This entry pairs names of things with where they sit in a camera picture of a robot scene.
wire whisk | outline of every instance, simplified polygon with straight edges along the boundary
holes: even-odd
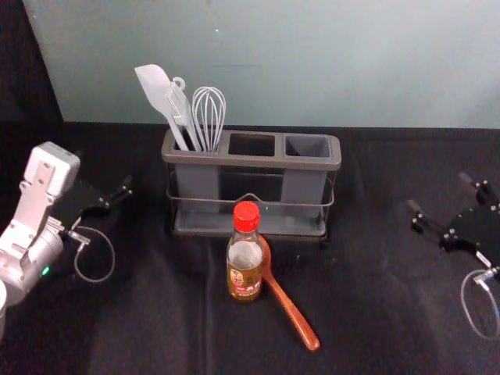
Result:
[[[199,87],[191,107],[196,134],[203,151],[217,150],[226,117],[226,98],[216,87]]]

utensil holder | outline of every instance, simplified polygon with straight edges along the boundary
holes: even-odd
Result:
[[[162,157],[176,234],[230,235],[232,208],[256,201],[262,234],[321,238],[327,233],[341,167],[336,137],[223,130],[214,152],[178,149],[166,132]]]

table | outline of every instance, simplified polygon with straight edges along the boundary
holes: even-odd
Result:
[[[313,256],[311,244],[271,242],[276,278],[320,338],[313,354],[268,291],[250,305],[230,299],[227,240],[164,230],[165,131],[0,126],[2,228],[29,151],[43,141],[82,149],[80,177],[105,191],[134,175],[134,199],[109,229],[115,277],[97,287],[54,278],[8,309],[2,374],[500,373],[500,344],[476,337],[459,304],[463,277],[480,265],[414,234],[405,203],[414,198],[437,220],[450,220],[475,204],[459,187],[461,170],[500,191],[497,130],[294,129],[336,135],[342,150],[326,253],[336,261]]]

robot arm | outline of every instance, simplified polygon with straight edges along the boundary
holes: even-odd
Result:
[[[71,188],[80,160],[45,142],[31,151],[14,217],[0,237],[0,338],[5,309],[21,302],[63,250],[53,205]]]
[[[487,282],[496,278],[500,281],[500,201],[487,180],[475,182],[464,172],[460,179],[476,195],[478,206],[463,210],[448,224],[442,225],[428,217],[414,202],[408,201],[415,216],[412,218],[412,229],[419,234],[432,234],[439,246],[446,252],[455,250],[467,251],[474,255],[485,267],[485,270],[474,270],[462,281],[460,300],[470,326],[478,336],[485,340],[500,337],[500,311],[495,297]],[[493,306],[496,331],[494,334],[481,332],[474,323],[466,304],[465,288],[472,279],[475,285],[481,286],[487,293]]]

cable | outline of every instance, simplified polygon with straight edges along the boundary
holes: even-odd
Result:
[[[500,312],[498,311],[498,306],[497,306],[497,303],[495,301],[495,297],[493,297],[493,294],[491,293],[490,288],[486,284],[484,284],[484,290],[487,292],[487,294],[491,300],[491,304],[493,305],[493,310],[495,311],[495,320],[496,320],[497,329],[496,329],[496,332],[494,335],[487,336],[486,334],[483,334],[481,331],[479,331],[477,329],[476,325],[472,321],[472,317],[470,316],[469,309],[467,308],[467,304],[466,304],[466,299],[465,299],[466,284],[472,276],[478,275],[480,273],[484,273],[484,270],[474,270],[474,271],[470,272],[469,274],[467,274],[467,276],[465,276],[465,278],[462,281],[462,287],[460,288],[460,301],[462,303],[463,311],[466,314],[467,320],[469,320],[469,324],[472,327],[472,329],[474,330],[474,332],[476,332],[476,334],[480,338],[483,338],[484,340],[494,340],[500,336]]]
[[[104,277],[101,277],[99,279],[91,279],[90,277],[87,277],[87,276],[82,274],[82,272],[80,271],[80,268],[78,267],[78,257],[80,256],[81,252],[77,252],[77,254],[75,255],[75,260],[73,262],[73,264],[75,266],[75,271],[77,272],[77,275],[79,277],[81,277],[82,279],[84,279],[85,281],[87,281],[89,283],[100,284],[100,283],[108,280],[111,277],[111,275],[113,274],[113,271],[115,270],[115,248],[113,247],[113,244],[111,243],[109,238],[107,238],[106,235],[104,233],[102,233],[100,230],[97,230],[97,229],[91,228],[91,227],[84,227],[82,225],[73,226],[72,230],[78,229],[78,228],[84,229],[84,230],[89,230],[90,232],[97,233],[97,234],[101,235],[101,237],[104,238],[105,241],[108,243],[109,250],[111,251],[111,269]]]

